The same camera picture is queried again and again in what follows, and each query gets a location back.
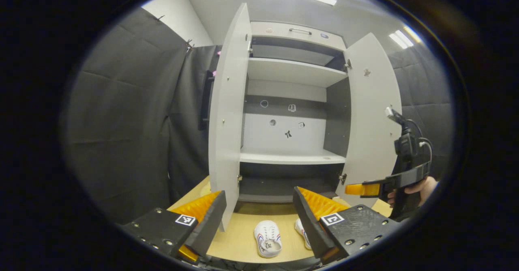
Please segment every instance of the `cabinet door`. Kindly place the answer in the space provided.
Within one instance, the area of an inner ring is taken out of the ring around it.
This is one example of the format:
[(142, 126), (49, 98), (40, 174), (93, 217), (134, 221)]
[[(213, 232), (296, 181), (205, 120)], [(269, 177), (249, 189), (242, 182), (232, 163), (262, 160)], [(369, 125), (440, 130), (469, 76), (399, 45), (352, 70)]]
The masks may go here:
[(239, 194), (241, 125), (245, 81), (252, 38), (247, 4), (242, 3), (225, 36), (214, 80), (209, 115), (209, 175), (211, 191), (225, 190), (225, 231)]
[(400, 90), (389, 58), (373, 34), (367, 34), (344, 52), (352, 62), (348, 69), (352, 98), (352, 125), (343, 174), (336, 194), (354, 206), (373, 206), (376, 198), (344, 194), (347, 184), (383, 179), (391, 175), (397, 155), (394, 140), (401, 127), (386, 117), (384, 110), (393, 106), (402, 112)]

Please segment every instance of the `sticker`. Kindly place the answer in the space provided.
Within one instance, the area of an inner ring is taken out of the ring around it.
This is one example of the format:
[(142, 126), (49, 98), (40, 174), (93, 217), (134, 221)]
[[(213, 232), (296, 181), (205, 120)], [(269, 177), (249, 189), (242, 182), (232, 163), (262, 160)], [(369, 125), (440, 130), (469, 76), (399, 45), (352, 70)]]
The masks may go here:
[(191, 226), (193, 224), (193, 222), (195, 222), (195, 220), (196, 219), (192, 216), (187, 216), (187, 215), (182, 214), (175, 220), (175, 222), (183, 224), (183, 225)]
[(332, 224), (336, 224), (336, 223), (341, 222), (341, 221), (344, 220), (342, 218), (342, 216), (340, 216), (338, 213), (329, 214), (329, 215), (326, 215), (326, 216), (321, 216), (321, 219), (328, 226), (330, 226)]

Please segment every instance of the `shoe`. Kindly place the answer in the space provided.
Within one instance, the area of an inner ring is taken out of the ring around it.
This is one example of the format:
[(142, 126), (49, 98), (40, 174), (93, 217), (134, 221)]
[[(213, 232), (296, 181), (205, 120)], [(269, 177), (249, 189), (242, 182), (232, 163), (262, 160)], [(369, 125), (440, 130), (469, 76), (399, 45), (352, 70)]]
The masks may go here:
[(281, 236), (275, 222), (263, 220), (254, 229), (254, 238), (258, 246), (258, 253), (265, 258), (278, 256), (281, 252)]
[(297, 233), (302, 235), (302, 237), (305, 239), (305, 247), (307, 249), (312, 249), (312, 247), (310, 247), (310, 242), (308, 241), (308, 236), (306, 236), (306, 232), (305, 232), (304, 228), (302, 228), (301, 219), (297, 219), (295, 221), (295, 227), (294, 228), (297, 231)]

